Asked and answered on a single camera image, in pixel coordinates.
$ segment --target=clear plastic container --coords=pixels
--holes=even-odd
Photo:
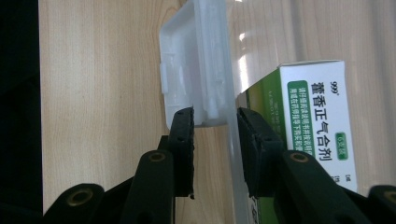
[[[236,120],[233,71],[224,0],[190,0],[160,31],[161,79],[166,123],[194,107],[198,127],[228,126],[233,210],[236,223],[249,223],[246,186]]]

